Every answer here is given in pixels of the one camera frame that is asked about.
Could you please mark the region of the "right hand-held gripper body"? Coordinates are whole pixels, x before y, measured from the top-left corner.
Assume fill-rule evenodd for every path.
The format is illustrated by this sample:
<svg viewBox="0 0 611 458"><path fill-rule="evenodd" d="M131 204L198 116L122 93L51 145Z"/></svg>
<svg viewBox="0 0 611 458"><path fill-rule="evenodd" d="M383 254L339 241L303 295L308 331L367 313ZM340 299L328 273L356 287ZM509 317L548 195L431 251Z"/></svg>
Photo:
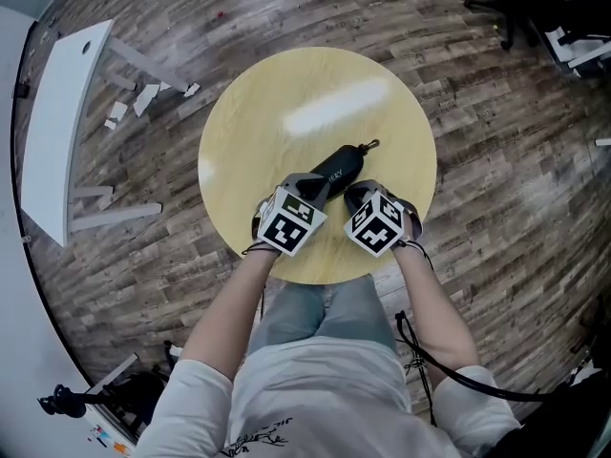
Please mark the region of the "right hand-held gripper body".
<svg viewBox="0 0 611 458"><path fill-rule="evenodd" d="M416 208L386 188L373 195L355 193L354 196L357 210L348 211L345 233L375 258L422 235L423 226Z"/></svg>

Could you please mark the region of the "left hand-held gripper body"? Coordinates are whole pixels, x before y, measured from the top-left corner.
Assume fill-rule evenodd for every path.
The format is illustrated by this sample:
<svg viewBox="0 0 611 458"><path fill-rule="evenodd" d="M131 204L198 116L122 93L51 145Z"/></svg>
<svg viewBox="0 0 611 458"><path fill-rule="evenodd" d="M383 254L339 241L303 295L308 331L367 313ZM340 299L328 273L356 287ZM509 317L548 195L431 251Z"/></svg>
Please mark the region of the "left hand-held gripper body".
<svg viewBox="0 0 611 458"><path fill-rule="evenodd" d="M253 240L294 257L325 223L327 215L317 207L278 186L262 201L255 221Z"/></svg>

